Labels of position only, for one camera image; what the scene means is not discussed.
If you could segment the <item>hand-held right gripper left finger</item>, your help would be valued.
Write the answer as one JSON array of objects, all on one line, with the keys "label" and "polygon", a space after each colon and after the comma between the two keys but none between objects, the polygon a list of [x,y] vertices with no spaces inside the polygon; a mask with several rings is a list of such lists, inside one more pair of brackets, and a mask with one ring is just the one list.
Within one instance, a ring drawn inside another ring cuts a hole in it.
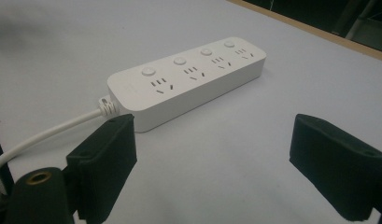
[{"label": "hand-held right gripper left finger", "polygon": [[88,224],[102,224],[137,162],[134,116],[106,121],[66,161],[78,186],[78,216]]}]

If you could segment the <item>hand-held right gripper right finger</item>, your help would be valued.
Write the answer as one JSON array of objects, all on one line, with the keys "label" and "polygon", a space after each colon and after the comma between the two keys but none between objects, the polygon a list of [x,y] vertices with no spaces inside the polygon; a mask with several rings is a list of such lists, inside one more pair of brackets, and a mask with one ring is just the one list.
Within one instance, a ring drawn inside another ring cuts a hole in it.
[{"label": "hand-held right gripper right finger", "polygon": [[373,210],[382,222],[382,152],[330,122],[295,117],[290,162],[340,216],[364,221]]}]

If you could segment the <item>white power strip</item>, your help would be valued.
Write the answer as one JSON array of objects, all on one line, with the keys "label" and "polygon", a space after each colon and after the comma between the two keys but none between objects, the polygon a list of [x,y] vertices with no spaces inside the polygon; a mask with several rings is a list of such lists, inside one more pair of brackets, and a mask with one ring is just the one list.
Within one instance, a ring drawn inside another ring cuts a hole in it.
[{"label": "white power strip", "polygon": [[144,133],[259,77],[265,59],[262,49],[229,37],[120,71],[107,86]]}]

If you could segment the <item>metal stand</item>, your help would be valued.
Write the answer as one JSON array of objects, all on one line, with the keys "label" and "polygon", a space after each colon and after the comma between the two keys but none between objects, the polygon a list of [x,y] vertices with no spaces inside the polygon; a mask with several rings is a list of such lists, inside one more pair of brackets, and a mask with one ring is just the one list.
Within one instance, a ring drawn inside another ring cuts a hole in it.
[{"label": "metal stand", "polygon": [[331,33],[352,39],[367,21],[382,22],[382,0],[347,0]]}]

